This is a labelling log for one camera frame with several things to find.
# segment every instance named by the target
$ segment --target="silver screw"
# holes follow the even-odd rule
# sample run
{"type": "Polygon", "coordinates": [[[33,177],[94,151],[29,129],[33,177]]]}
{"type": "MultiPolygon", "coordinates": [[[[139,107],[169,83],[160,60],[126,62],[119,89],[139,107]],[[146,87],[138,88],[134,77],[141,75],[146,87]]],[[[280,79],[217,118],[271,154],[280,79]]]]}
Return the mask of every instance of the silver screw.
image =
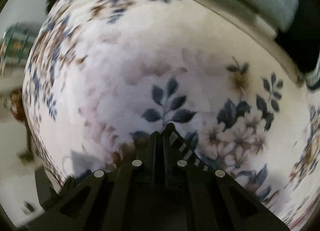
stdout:
{"type": "Polygon", "coordinates": [[[96,178],[101,178],[104,175],[103,170],[96,170],[93,174],[96,178]]]}
{"type": "Polygon", "coordinates": [[[180,167],[185,167],[185,166],[187,165],[187,162],[186,162],[185,160],[181,159],[181,160],[179,160],[179,161],[177,162],[177,164],[178,164],[178,166],[180,166],[180,167]]]}
{"type": "Polygon", "coordinates": [[[136,159],[132,162],[132,165],[134,165],[135,167],[139,167],[142,165],[142,161],[139,159],[136,159]]]}
{"type": "Polygon", "coordinates": [[[226,173],[223,170],[220,170],[220,169],[217,170],[215,174],[219,178],[222,178],[222,177],[224,177],[226,175],[226,173]]]}

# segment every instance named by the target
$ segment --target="floral fabric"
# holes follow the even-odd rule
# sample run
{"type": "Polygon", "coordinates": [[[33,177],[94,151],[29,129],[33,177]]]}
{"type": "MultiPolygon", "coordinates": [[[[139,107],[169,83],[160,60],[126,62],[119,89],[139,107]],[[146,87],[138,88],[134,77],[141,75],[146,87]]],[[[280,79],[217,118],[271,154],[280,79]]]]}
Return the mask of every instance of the floral fabric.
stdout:
{"type": "Polygon", "coordinates": [[[320,187],[315,95],[194,0],[59,0],[25,69],[37,148],[60,182],[114,170],[173,122],[291,229],[320,187]]]}

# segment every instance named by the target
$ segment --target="white floor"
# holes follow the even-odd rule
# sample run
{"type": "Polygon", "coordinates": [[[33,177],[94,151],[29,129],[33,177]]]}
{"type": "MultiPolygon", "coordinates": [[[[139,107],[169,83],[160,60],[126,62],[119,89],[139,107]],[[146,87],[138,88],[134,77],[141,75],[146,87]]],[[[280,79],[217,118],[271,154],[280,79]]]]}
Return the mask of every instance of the white floor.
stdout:
{"type": "MultiPolygon", "coordinates": [[[[0,37],[7,27],[17,22],[38,22],[46,18],[47,0],[9,0],[0,13],[0,37]]],[[[23,68],[5,69],[0,77],[0,93],[10,92],[22,86],[23,68]]],[[[0,106],[0,203],[17,227],[43,212],[39,205],[34,169],[40,161],[23,165],[17,154],[26,149],[26,128],[14,119],[10,112],[0,106]],[[24,201],[35,206],[36,211],[26,215],[22,210],[24,201]]]]}

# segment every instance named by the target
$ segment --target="round metal pin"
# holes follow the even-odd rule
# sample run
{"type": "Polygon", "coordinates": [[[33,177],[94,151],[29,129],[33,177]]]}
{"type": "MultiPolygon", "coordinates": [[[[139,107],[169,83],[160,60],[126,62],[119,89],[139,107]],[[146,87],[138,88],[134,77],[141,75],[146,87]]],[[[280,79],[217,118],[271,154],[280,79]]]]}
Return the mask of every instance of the round metal pin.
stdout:
{"type": "Polygon", "coordinates": [[[139,167],[142,165],[142,161],[139,160],[139,159],[136,159],[132,162],[132,165],[135,166],[135,167],[139,167]]]}
{"type": "Polygon", "coordinates": [[[222,177],[224,177],[225,175],[226,175],[226,173],[223,171],[223,170],[217,170],[216,172],[215,172],[215,174],[216,174],[216,176],[217,177],[219,177],[219,178],[222,178],[222,177]]]}
{"type": "Polygon", "coordinates": [[[93,174],[96,178],[101,178],[104,175],[104,171],[103,170],[96,170],[93,174]]]}
{"type": "Polygon", "coordinates": [[[183,159],[177,161],[178,166],[185,167],[187,165],[187,162],[183,159]]]}

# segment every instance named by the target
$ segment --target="floral pattern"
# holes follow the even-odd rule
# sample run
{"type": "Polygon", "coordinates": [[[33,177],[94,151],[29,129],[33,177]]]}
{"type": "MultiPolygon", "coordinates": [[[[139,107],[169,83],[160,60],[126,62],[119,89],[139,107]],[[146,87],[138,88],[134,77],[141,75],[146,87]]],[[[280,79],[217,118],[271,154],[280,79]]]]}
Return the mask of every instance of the floral pattern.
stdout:
{"type": "Polygon", "coordinates": [[[294,228],[320,186],[320,109],[303,91],[195,0],[58,0],[22,97],[39,155],[61,184],[114,170],[172,122],[186,160],[225,170],[294,228]]]}

